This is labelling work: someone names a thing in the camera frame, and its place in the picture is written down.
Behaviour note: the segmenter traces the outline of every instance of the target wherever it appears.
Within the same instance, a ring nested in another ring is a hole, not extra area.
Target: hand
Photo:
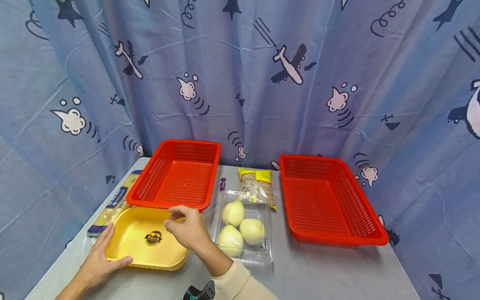
[[[204,218],[198,210],[180,205],[171,207],[168,211],[172,215],[163,224],[183,247],[197,252],[199,248],[213,243]],[[185,221],[174,222],[183,217],[185,217]]]
[[[114,262],[109,262],[105,257],[105,249],[112,240],[115,227],[112,224],[98,236],[96,243],[92,246],[89,255],[85,259],[74,280],[79,280],[86,288],[92,288],[101,283],[111,273],[128,266],[133,262],[131,256],[126,256]]]

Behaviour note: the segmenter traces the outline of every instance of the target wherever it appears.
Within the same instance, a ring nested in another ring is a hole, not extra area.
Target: beige sleeve
[[[214,277],[213,282],[215,300],[278,300],[239,262],[234,262],[223,276]]]

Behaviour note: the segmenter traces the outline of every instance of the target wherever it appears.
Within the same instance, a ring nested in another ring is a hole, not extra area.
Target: table
[[[119,180],[99,209],[33,288],[26,300],[54,299],[68,284],[96,241],[86,231],[128,175],[143,169],[149,158],[140,158]],[[212,202],[204,211],[213,236],[219,215],[220,178],[227,189],[238,189],[237,167],[218,166]],[[392,247],[341,248],[299,243],[288,229],[280,186],[280,173],[272,171],[272,189],[277,212],[272,216],[274,262],[265,268],[249,267],[252,274],[280,299],[326,300],[419,300]],[[202,289],[210,276],[192,252],[185,266],[175,272],[127,267],[105,284],[90,291],[87,299],[182,299],[190,285]]]

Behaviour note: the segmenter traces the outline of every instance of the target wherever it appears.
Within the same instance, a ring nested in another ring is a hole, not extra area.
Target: pasta package
[[[251,202],[262,202],[255,195],[261,195],[268,201],[270,207],[276,210],[272,193],[272,171],[271,170],[247,170],[239,168],[241,181],[241,192],[250,198]]]
[[[87,236],[98,237],[110,223],[115,222],[122,212],[131,207],[127,203],[128,189],[133,186],[133,183],[137,180],[141,170],[133,171],[130,176],[125,180],[119,190],[115,193],[110,202],[102,210],[98,218],[93,222],[87,231]]]

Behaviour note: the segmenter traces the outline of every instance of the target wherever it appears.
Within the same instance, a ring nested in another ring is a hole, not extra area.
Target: logo sticker
[[[145,243],[148,246],[155,246],[162,241],[162,233],[160,231],[151,231],[145,236]]]

